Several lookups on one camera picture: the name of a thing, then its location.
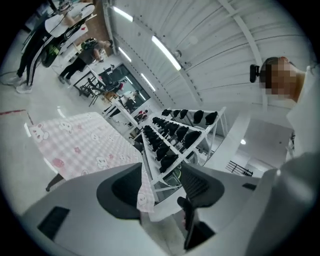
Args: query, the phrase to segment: black pants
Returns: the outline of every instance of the black pants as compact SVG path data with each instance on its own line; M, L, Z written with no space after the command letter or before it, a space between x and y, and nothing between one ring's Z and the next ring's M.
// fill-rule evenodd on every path
M62 73L60 74L60 77L65 77L66 75L66 79L70 79L73 74L78 71L78 70L82 70L87 64L81 59L81 58L76 58L75 61L70 64L69 66L67 66L64 71L62 71Z
M53 38L54 37L46 31L45 23L43 22L34 32L29 43L27 44L21 57L20 67L16 73L18 77L22 77L26 68L27 86L32 86L37 67L37 59L44 47L49 44Z
M110 109L110 108L111 108L111 107L108 107L108 108L105 109L103 112L104 112L104 113L107 112L108 109ZM117 108L117 109L110 115L110 117L112 118L112 117L114 117L115 115L117 115L117 114L119 114L119 113L120 113L120 110Z

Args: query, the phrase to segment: person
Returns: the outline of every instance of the person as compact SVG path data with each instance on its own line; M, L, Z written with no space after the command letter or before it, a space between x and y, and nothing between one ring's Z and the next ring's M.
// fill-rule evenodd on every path
M320 150L320 67L298 69L288 58L270 57L261 66L259 82L267 94L291 99L295 105L287 114L294 135L291 136L286 160L303 153Z
M113 41L97 41L94 47L83 50L75 61L67 66L62 73L58 76L58 79L61 83L65 83L65 81L71 85L70 78L76 71L82 70L86 65L90 65L94 60L102 61L100 56L100 50L103 48L112 48Z
M16 86L16 91L19 94L29 94L32 92L37 59L45 46L54 38L60 37L73 25L91 15L95 10L92 0L81 0L73 4L65 0L60 2L62 4L58 9L58 14L46 19L39 25L25 48L16 75L6 81L7 85ZM26 84L22 84L25 68Z
M146 109L145 111L140 110L139 113L134 117L134 119L139 122L144 116L146 116L148 113L148 110Z
M135 100L136 96L139 95L140 92L138 90L132 92L132 91L127 91L125 92L119 99L119 102L120 104L125 108L126 107L126 104L128 102L129 99L131 100ZM107 109L105 109L102 113L104 114L109 108L111 107L108 107ZM112 118L114 117L115 115L119 114L120 113L120 110L119 109L116 109L110 116L109 118Z

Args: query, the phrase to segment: white floor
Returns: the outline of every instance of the white floor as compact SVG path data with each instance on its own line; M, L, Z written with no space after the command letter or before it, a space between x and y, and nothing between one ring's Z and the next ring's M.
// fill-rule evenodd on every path
M26 36L23 32L17 36L0 69L0 75L18 69ZM61 66L61 63L63 60L58 58L49 68L41 64L37 67L31 94L18 94L14 87L1 83L14 73L0 76L0 182L17 216L47 194L45 188L56 175L45 163L32 138L27 136L25 124L30 126L31 122L38 124L61 118L61 115L68 117L87 112L101 114L109 107L101 99L89 107L89 98L79 97L77 89L68 89L67 84L61 84L55 73L64 68L65 65ZM75 82L81 76L83 74L76 73L71 81ZM157 244L168 255L182 255L184 237L173 217L158 223L151 223L148 219L144 221L144 228Z

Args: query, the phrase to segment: ceiling light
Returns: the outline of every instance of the ceiling light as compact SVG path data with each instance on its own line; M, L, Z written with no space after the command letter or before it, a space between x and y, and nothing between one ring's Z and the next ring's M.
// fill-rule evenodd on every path
M131 62L131 59L129 58L129 56L120 47L119 47L119 51L124 55L124 57L128 59L129 62Z
M130 22L134 21L134 17L130 16L128 13L125 13L123 10L120 10L115 6L113 6L112 8L116 13L120 14L122 17L126 18L128 21Z
M180 70L181 66L179 62L176 60L176 58L170 53L170 51L163 45L162 42L155 36L152 36L152 41L155 43L156 46L159 47L159 49L164 53L164 55L171 61L171 63L174 65L176 70Z
M130 84L132 84L131 80L127 76L125 76L125 78L130 82Z
M60 109L60 108L58 108L57 110L58 110L59 115L60 115L62 118L66 118L66 116L61 112L61 109Z
M29 131L29 128L28 128L26 122L24 123L24 129L25 129L26 135L27 135L28 137L31 137L31 133L30 133L30 131Z
M144 99L144 101L146 101L146 98L141 93L140 96L142 97L142 99Z
M149 82L149 80L145 77L144 74L141 73L142 78L146 81L146 83L151 87L151 89L155 92L156 89L153 87L153 85Z

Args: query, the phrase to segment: window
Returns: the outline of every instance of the window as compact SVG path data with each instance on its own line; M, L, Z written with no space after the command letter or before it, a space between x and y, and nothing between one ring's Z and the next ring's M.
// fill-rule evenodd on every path
M135 90L139 90L140 94L135 98L135 106L140 107L144 102L150 99L150 96L147 92L142 88L140 83L135 79L135 77L129 72L129 70L125 67L125 65L121 64L117 68L113 70L109 78L112 81L123 81L126 79L127 81L124 83L123 90L119 90L117 93L119 95L124 94L125 92Z

